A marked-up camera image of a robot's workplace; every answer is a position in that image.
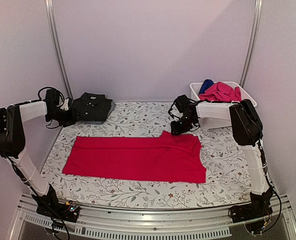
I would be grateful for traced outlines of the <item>magenta t-shirt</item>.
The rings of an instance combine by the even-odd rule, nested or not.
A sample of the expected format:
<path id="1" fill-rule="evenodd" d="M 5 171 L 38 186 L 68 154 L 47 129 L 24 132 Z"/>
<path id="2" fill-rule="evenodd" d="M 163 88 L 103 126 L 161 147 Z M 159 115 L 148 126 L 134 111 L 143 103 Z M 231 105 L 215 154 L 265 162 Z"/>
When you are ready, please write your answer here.
<path id="1" fill-rule="evenodd" d="M 148 182 L 204 184 L 197 136 L 158 137 L 77 136 L 63 174 Z"/>

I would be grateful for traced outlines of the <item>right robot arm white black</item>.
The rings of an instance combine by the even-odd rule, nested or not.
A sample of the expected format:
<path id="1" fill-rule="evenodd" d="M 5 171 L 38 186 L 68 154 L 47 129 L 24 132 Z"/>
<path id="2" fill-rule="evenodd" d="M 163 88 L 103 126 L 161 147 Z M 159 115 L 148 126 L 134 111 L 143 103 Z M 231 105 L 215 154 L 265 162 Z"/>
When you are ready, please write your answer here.
<path id="1" fill-rule="evenodd" d="M 185 94 L 178 96 L 172 106 L 176 107 L 182 116 L 171 122 L 171 134 L 178 136 L 187 133 L 204 116 L 203 109 L 213 106 L 223 107 L 223 105 L 223 101 L 197 101 Z M 233 138 L 246 157 L 251 181 L 250 203 L 232 206 L 228 215 L 234 223 L 271 216 L 273 210 L 270 200 L 276 191 L 268 178 L 268 164 L 262 144 L 261 119 L 250 99 L 229 102 L 225 112 L 227 113 L 225 119 L 231 123 Z"/>

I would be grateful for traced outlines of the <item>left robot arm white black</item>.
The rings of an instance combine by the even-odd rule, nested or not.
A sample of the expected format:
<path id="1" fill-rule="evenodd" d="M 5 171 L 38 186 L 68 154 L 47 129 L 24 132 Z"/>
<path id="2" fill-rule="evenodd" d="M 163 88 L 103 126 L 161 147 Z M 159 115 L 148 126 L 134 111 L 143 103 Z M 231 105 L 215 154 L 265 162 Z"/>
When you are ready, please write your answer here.
<path id="1" fill-rule="evenodd" d="M 44 87 L 45 97 L 0 108 L 0 156 L 9 161 L 20 180 L 30 189 L 37 203 L 36 212 L 53 220 L 75 223 L 79 205 L 73 201 L 58 200 L 55 189 L 39 173 L 27 148 L 23 124 L 44 117 L 46 122 L 58 122 L 60 127 L 75 123 L 71 109 L 72 99 L 64 98 L 54 87 Z"/>

